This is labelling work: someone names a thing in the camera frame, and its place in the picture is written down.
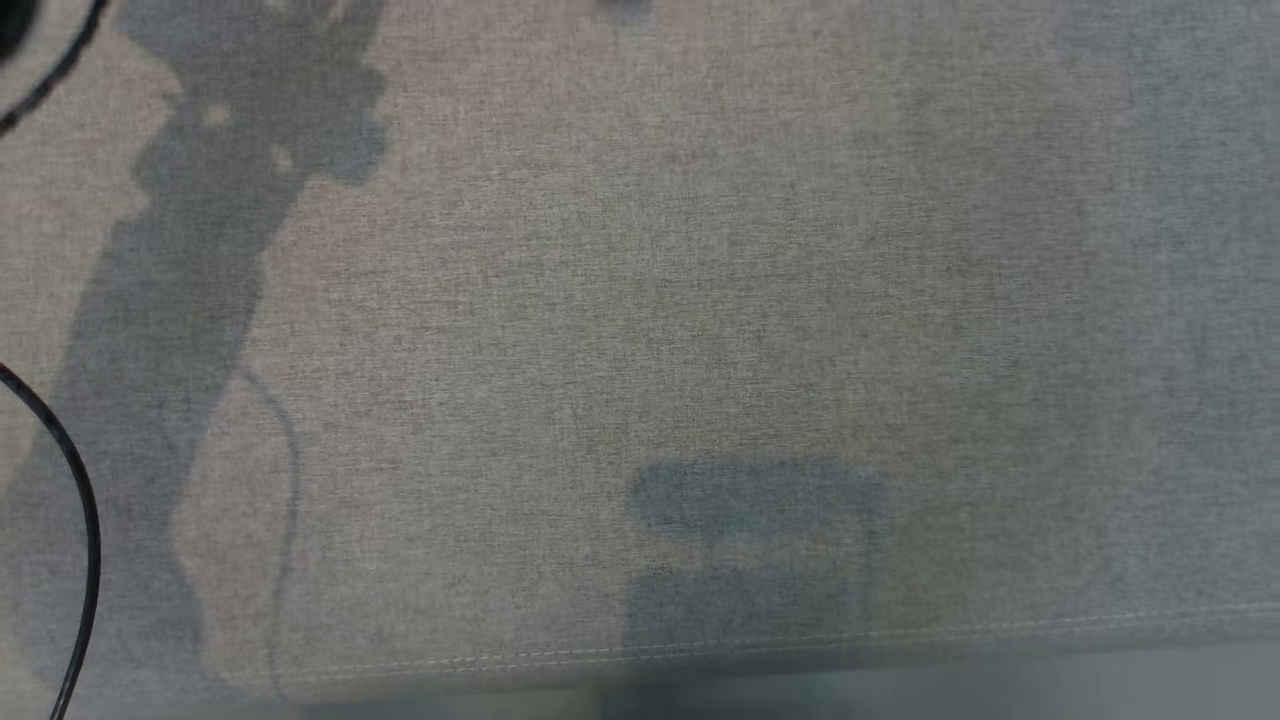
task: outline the cable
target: cable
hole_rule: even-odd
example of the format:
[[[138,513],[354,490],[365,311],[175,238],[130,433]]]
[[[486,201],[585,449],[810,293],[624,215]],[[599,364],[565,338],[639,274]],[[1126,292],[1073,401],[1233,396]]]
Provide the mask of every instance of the cable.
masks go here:
[[[0,382],[9,387],[18,400],[22,400],[32,413],[40,418],[45,429],[54,437],[58,448],[63,451],[63,457],[72,469],[76,479],[76,489],[79,491],[81,507],[84,510],[84,534],[88,544],[88,569],[84,578],[84,607],[81,610],[81,626],[76,633],[76,646],[72,648],[72,660],[67,666],[67,675],[63,676],[63,687],[54,700],[51,720],[61,720],[67,715],[67,706],[72,701],[72,692],[76,691],[76,680],[79,678],[81,667],[84,666],[84,653],[88,652],[88,638],[93,633],[93,614],[97,611],[97,585],[102,574],[102,533],[97,525],[97,502],[93,500],[93,486],[88,480],[88,471],[84,470],[84,461],[81,460],[76,443],[67,434],[67,428],[58,420],[58,415],[49,409],[49,405],[36,395],[36,391],[22,382],[13,370],[0,363]]]
[[[49,94],[54,91],[54,87],[72,72],[72,68],[79,60],[81,53],[88,47],[88,41],[93,40],[99,20],[102,19],[102,12],[106,10],[106,3],[108,0],[93,0],[93,4],[90,5],[88,12],[84,14],[84,24],[81,26],[72,44],[67,46],[67,51],[63,53],[54,69],[49,70],[44,79],[36,83],[36,87],[32,87],[26,97],[5,111],[4,118],[0,118],[0,135],[12,131],[23,115],[31,113],[44,102],[45,97],[49,97]]]

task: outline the gray fabric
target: gray fabric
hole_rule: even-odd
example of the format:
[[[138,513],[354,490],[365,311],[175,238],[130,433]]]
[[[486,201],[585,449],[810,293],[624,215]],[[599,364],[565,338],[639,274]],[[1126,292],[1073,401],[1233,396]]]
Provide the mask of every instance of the gray fabric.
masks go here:
[[[344,8],[116,8],[0,145],[82,716],[1276,635],[1275,3]]]

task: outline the fabric surface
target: fabric surface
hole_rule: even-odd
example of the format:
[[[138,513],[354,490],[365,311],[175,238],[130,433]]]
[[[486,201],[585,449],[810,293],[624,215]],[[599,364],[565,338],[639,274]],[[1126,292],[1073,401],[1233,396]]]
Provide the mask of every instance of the fabric surface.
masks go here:
[[[73,712],[1276,637],[1280,6],[113,8],[0,143]],[[0,706],[82,592],[0,398]]]

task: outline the curved black cable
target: curved black cable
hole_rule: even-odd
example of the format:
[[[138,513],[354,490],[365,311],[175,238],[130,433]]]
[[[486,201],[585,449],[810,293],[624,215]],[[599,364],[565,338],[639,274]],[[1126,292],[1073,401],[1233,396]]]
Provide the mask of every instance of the curved black cable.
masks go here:
[[[93,4],[90,5],[88,12],[84,14],[84,24],[81,26],[72,44],[67,46],[67,51],[63,53],[58,64],[45,74],[44,79],[36,83],[36,87],[31,88],[31,92],[26,97],[6,110],[4,118],[0,118],[0,135],[12,131],[23,115],[31,113],[44,102],[45,97],[49,97],[49,94],[54,91],[54,87],[67,77],[67,73],[72,72],[72,68],[79,60],[81,53],[88,47],[88,41],[93,40],[99,20],[102,19],[102,12],[106,10],[106,3],[108,0],[93,0]]]
[[[93,614],[97,611],[97,585],[102,573],[102,533],[97,525],[97,502],[93,500],[93,486],[88,480],[88,471],[84,470],[84,461],[81,460],[76,443],[67,434],[67,428],[58,420],[58,415],[49,409],[49,405],[36,395],[36,391],[13,373],[4,363],[0,363],[0,382],[9,387],[18,400],[22,400],[32,413],[40,418],[45,429],[54,437],[58,448],[63,451],[63,457],[70,465],[72,477],[76,479],[76,489],[79,491],[81,507],[84,510],[84,534],[88,542],[88,569],[84,578],[84,607],[81,610],[81,626],[76,633],[76,646],[72,648],[72,660],[67,665],[67,675],[63,676],[63,687],[54,700],[51,720],[61,720],[67,715],[67,706],[72,701],[72,692],[76,691],[76,680],[79,678],[81,667],[84,666],[84,653],[88,651],[88,638],[93,633]]]

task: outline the seam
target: seam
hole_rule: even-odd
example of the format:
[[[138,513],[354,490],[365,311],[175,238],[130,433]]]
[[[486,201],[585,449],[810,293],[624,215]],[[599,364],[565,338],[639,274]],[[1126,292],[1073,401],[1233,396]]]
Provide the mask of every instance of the seam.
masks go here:
[[[1097,624],[1106,621],[1101,625],[1103,629],[1107,628],[1125,628],[1125,626],[1147,626],[1158,625],[1161,623],[1190,623],[1197,620],[1203,620],[1208,616],[1226,615],[1236,618],[1260,618],[1280,614],[1280,602],[1253,602],[1253,603],[1238,603],[1238,605],[1222,605],[1216,607],[1187,607],[1187,609],[1174,609],[1174,610],[1152,610],[1144,612],[1123,612],[1115,615],[1092,615],[1080,618],[1057,618],[1046,620],[1023,620],[1011,623],[989,623],[979,625],[943,625],[937,628],[904,628],[895,630],[868,630],[868,632],[852,632],[852,633],[835,633],[835,634],[819,634],[819,635],[783,635],[783,637],[765,637],[765,638],[741,638],[741,639],[726,639],[726,641],[698,641],[698,642],[684,642],[684,643],[667,643],[667,644],[635,644],[635,646],[617,646],[617,647],[594,647],[594,648],[581,648],[581,650],[552,650],[552,651],[539,651],[539,652],[516,652],[516,653],[498,653],[498,655],[475,655],[475,656],[460,656],[460,657],[442,657],[442,659],[426,659],[426,660],[404,660],[398,662],[375,662],[364,665],[330,665],[323,667],[306,667],[294,670],[282,670],[276,675],[280,678],[357,678],[361,675],[389,675],[389,674],[440,674],[440,673],[457,673],[467,670],[497,670],[508,667],[525,667],[525,666],[539,666],[539,665],[570,665],[570,664],[586,664],[586,662],[611,662],[621,660],[645,660],[666,655],[667,651],[685,651],[701,647],[716,647],[719,650],[709,651],[695,651],[695,652],[675,652],[669,656],[692,656],[692,655],[718,655],[726,652],[723,648],[735,646],[769,646],[762,648],[739,648],[733,652],[768,652],[768,651],[785,651],[786,646],[780,647],[769,643],[795,643],[795,642],[822,642],[819,647],[832,647],[833,643],[838,644],[838,641],[854,641],[858,643],[850,644],[905,644],[910,642],[942,642],[947,639],[969,639],[969,638],[982,638],[982,637],[1006,637],[1006,635],[1020,635],[1020,634],[1037,634],[1039,630],[1047,630],[1043,634],[1052,634],[1055,625],[1082,625],[1082,624]],[[1176,618],[1179,615],[1190,615],[1190,618]],[[1116,623],[1117,620],[1142,620],[1148,618],[1164,618],[1164,620],[1156,621],[1139,621],[1139,623]],[[1082,632],[1079,629],[1065,628],[1066,632]],[[954,638],[946,637],[948,633],[959,633]],[[635,652],[646,653],[650,651],[662,651],[663,655],[631,655]],[[558,656],[573,656],[573,655],[621,655],[620,657],[602,657],[602,659],[571,659],[571,660],[538,660],[549,659]],[[534,659],[535,662],[517,662],[507,665],[485,665],[483,667],[475,667],[467,664],[485,664],[495,660],[521,660],[521,659]],[[462,667],[452,669],[431,669],[436,665],[465,665]],[[356,673],[347,674],[351,671],[371,671],[371,673]],[[270,676],[270,673],[244,673],[244,674],[228,674],[224,675],[227,679],[239,679],[239,680],[255,680],[259,678]]]

